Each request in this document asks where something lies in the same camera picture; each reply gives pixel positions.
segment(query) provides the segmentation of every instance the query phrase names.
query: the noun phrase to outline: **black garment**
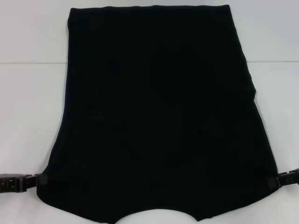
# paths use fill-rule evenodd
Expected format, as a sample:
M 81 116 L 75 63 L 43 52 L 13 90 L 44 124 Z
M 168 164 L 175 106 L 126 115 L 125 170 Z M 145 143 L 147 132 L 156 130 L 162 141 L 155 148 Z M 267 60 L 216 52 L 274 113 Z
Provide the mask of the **black garment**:
M 277 174 L 229 6 L 71 9 L 47 204 L 110 223 L 254 203 Z

